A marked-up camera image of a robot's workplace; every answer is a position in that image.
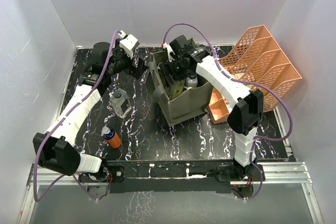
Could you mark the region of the white rectangular bottle black cap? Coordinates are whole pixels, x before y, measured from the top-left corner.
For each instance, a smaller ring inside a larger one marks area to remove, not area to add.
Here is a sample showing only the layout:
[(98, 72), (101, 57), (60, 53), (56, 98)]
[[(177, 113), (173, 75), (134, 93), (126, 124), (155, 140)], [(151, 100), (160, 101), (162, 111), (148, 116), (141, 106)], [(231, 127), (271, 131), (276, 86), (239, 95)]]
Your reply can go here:
[(186, 78), (185, 86), (186, 86), (187, 89), (197, 88), (197, 85), (198, 85), (197, 75), (191, 75), (188, 78)]

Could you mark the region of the clear square bottle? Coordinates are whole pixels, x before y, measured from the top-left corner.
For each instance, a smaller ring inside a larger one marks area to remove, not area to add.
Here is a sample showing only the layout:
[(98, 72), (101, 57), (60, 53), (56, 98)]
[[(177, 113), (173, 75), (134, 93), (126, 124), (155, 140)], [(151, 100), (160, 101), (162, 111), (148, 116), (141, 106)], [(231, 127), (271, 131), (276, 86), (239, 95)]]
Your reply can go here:
[(184, 88), (184, 83), (185, 83), (185, 79), (184, 80), (174, 80), (174, 79), (172, 79), (171, 84), (168, 84), (168, 83), (166, 84), (165, 91), (166, 91), (170, 101), (177, 98), (178, 96), (180, 96), (182, 94), (183, 88)]
[(127, 92), (122, 89), (117, 89), (110, 97), (111, 106), (115, 114), (124, 119), (132, 109)]

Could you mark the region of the orange spray bottle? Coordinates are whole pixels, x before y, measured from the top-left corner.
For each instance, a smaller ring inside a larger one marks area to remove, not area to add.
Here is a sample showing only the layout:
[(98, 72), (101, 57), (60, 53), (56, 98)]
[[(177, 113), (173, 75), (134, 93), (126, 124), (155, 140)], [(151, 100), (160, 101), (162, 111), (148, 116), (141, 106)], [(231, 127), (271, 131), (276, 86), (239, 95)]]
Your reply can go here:
[(112, 148), (116, 149), (121, 146), (121, 139), (113, 128), (104, 126), (101, 131), (101, 136)]

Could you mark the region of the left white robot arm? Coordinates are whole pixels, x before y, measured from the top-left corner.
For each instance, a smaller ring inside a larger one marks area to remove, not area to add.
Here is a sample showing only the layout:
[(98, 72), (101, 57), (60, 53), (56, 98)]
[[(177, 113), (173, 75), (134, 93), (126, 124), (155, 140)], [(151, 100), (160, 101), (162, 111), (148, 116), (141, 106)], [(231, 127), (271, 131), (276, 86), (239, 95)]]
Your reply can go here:
[(138, 45), (138, 40), (132, 36), (116, 39), (113, 48), (107, 42), (94, 45), (90, 54), (91, 62), (85, 66), (62, 114), (45, 133), (36, 133), (33, 138), (37, 166), (66, 176), (90, 173), (98, 182), (108, 177), (108, 168), (102, 164), (102, 158), (78, 153), (74, 148), (75, 140), (91, 109), (110, 86), (112, 76), (126, 71), (134, 78), (139, 78), (147, 69), (143, 60), (139, 60), (137, 66), (133, 65)]

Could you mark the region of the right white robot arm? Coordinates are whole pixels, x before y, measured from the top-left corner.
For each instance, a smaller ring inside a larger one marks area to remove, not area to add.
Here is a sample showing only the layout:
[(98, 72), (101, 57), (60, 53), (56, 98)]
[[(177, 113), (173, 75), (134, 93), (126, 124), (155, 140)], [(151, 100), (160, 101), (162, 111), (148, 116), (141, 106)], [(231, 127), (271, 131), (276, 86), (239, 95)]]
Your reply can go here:
[(247, 180), (253, 174), (253, 142), (262, 117), (263, 93), (235, 82), (228, 71), (215, 60), (209, 48), (203, 44), (195, 45), (183, 35), (169, 44), (164, 42), (162, 48), (168, 59), (159, 66), (168, 83), (197, 74), (207, 80), (229, 103), (232, 110), (227, 123), (234, 131), (236, 147), (234, 174), (240, 180)]

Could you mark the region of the olive green canvas bag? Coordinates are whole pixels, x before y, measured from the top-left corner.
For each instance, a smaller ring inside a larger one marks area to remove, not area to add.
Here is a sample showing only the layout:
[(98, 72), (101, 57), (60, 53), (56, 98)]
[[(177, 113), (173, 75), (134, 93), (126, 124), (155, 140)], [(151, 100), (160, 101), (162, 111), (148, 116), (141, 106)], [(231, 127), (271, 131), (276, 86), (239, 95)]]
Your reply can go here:
[[(169, 44), (175, 53), (175, 60), (190, 60), (196, 66), (205, 57), (212, 55), (203, 44), (197, 44), (184, 35), (178, 36)], [(168, 57), (164, 49), (150, 55), (146, 87), (152, 101), (160, 106), (168, 125), (174, 126), (206, 113), (213, 86), (195, 71), (192, 75), (197, 75), (197, 88), (187, 89), (184, 83), (182, 94), (170, 101), (165, 88), (167, 83), (172, 83), (173, 78), (166, 76), (161, 70), (161, 63), (166, 61)]]

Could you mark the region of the orange low basket tray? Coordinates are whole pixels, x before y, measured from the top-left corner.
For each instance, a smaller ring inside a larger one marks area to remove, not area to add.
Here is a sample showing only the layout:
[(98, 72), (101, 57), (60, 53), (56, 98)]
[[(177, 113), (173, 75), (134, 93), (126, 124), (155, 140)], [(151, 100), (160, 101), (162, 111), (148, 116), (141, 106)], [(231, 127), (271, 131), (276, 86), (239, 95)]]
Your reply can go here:
[(228, 116), (232, 111), (228, 101), (216, 88), (213, 88), (212, 90), (211, 99), (207, 109), (213, 124), (227, 122)]

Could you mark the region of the orange tall file organizer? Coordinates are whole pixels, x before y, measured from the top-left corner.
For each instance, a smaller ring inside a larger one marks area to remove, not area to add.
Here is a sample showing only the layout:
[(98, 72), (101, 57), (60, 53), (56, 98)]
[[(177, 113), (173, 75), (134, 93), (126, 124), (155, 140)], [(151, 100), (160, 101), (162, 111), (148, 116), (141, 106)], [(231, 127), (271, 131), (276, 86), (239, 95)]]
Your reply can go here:
[(264, 25), (248, 28), (219, 62), (236, 79), (264, 85), (280, 98), (302, 79)]

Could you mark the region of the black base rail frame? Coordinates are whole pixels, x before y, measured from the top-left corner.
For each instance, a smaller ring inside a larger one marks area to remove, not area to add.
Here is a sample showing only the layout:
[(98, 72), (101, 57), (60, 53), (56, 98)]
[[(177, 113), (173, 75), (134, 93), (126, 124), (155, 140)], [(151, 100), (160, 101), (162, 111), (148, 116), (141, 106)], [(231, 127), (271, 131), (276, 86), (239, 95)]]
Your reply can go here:
[(264, 182), (264, 168), (252, 163), (241, 167), (229, 159), (186, 161), (107, 161), (100, 178), (79, 175), (89, 185), (105, 185), (112, 194), (135, 191), (215, 191), (229, 194), (231, 188)]

